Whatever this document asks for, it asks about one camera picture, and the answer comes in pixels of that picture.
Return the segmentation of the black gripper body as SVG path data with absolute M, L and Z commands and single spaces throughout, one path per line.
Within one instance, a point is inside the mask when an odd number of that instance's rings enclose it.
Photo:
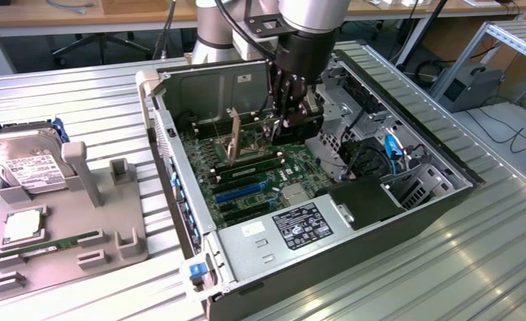
M 327 67 L 335 42 L 336 30 L 280 35 L 274 63 L 283 72 L 314 81 Z

